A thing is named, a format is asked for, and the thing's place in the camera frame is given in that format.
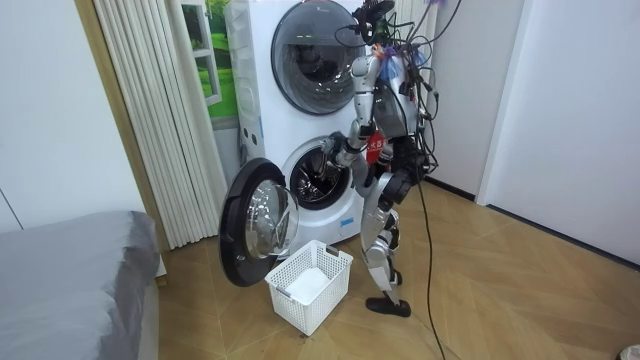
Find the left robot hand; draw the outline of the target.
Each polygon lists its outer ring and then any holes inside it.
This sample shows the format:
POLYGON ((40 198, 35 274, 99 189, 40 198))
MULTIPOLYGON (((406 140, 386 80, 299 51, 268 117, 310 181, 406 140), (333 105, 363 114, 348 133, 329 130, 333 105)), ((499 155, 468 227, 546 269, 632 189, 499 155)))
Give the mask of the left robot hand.
POLYGON ((338 163, 337 157, 341 153, 346 140, 346 136, 340 131, 335 131, 324 139, 321 150, 327 161, 333 164, 338 163))

